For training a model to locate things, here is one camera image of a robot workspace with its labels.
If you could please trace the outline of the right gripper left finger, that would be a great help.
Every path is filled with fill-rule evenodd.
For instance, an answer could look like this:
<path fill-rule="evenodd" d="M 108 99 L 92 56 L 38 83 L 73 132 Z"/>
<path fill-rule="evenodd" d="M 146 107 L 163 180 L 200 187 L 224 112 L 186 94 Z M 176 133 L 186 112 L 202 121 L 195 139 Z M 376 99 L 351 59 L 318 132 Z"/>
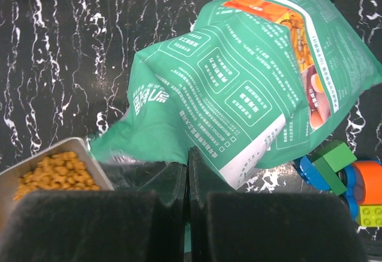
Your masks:
<path fill-rule="evenodd" d="M 187 167 L 137 190 L 37 191 L 1 232 L 2 261 L 182 261 Z"/>

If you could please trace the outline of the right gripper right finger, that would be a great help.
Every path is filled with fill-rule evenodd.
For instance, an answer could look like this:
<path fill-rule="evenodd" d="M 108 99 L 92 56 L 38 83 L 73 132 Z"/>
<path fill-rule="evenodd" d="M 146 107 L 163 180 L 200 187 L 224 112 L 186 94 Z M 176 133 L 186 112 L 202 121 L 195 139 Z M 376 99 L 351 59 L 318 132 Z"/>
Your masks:
<path fill-rule="evenodd" d="M 333 195 L 235 192 L 193 147 L 188 162 L 193 261 L 366 261 Z"/>

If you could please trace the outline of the grey food scoop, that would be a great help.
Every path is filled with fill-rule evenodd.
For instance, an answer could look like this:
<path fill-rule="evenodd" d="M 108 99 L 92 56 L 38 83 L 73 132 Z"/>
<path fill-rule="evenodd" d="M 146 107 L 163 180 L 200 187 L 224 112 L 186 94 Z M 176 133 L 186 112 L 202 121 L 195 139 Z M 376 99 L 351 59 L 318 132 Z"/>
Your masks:
<path fill-rule="evenodd" d="M 113 190 L 81 138 L 67 138 L 1 172 L 1 218 L 38 190 Z"/>

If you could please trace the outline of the teal dog food bag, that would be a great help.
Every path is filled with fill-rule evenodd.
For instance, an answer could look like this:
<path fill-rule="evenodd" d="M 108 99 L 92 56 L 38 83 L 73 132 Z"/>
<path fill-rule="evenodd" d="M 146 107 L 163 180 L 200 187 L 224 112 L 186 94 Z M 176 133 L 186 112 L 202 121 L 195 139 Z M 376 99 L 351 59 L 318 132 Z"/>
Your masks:
<path fill-rule="evenodd" d="M 241 187 L 318 147 L 381 64 L 330 0 L 214 0 L 194 29 L 134 55 L 127 115 L 90 142 L 103 164 L 178 162 L 198 147 Z"/>

